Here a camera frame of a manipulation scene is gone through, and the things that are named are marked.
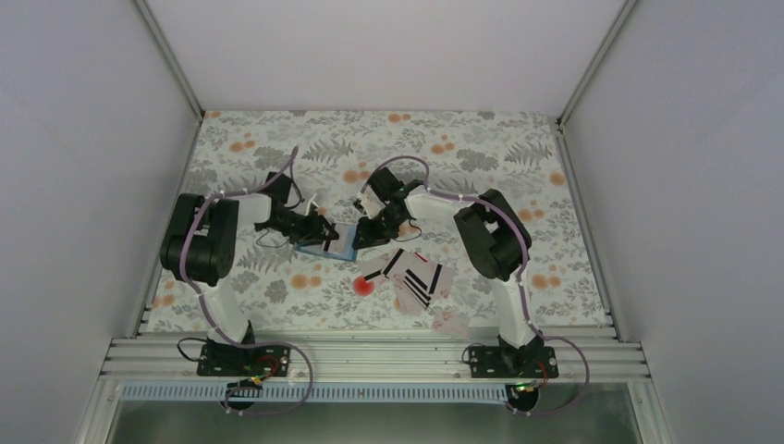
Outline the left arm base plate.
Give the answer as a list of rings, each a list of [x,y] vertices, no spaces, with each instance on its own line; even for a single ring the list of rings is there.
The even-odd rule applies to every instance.
[[[208,342],[202,346],[197,366],[198,376],[284,377],[288,374],[290,347],[272,345],[241,349]]]

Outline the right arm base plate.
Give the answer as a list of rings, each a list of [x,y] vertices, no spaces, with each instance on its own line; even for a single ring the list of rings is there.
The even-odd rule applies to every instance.
[[[533,351],[506,350],[500,346],[471,344],[462,353],[472,378],[558,378],[555,351],[540,347]]]

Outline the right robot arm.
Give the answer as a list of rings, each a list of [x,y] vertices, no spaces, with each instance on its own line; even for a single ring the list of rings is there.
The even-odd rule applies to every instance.
[[[418,179],[405,184],[385,166],[377,168],[363,187],[370,188],[382,206],[373,213],[369,204],[361,205],[366,215],[358,222],[353,247],[388,244],[409,220],[452,223],[474,269],[491,281],[503,369],[511,376],[524,376],[534,368],[535,350],[545,340],[531,319],[525,290],[533,241],[503,194],[494,189],[478,196],[452,194]]]

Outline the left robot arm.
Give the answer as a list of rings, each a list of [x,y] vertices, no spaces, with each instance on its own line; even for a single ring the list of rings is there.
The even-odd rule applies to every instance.
[[[231,288],[221,283],[235,263],[239,228],[273,231],[294,246],[339,240],[335,225],[316,209],[302,214],[288,204],[289,195],[297,192],[291,176],[271,172],[254,192],[220,193],[215,199],[181,193],[166,227],[161,266],[194,290],[211,328],[207,341],[225,345],[220,361],[233,374],[250,372],[258,353],[250,319]]]

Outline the teal card holder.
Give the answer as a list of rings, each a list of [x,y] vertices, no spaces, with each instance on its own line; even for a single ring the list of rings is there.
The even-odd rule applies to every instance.
[[[354,248],[353,242],[356,239],[357,226],[334,223],[333,229],[338,235],[336,240],[325,240],[320,244],[308,246],[297,245],[294,251],[339,261],[355,262],[357,250]]]

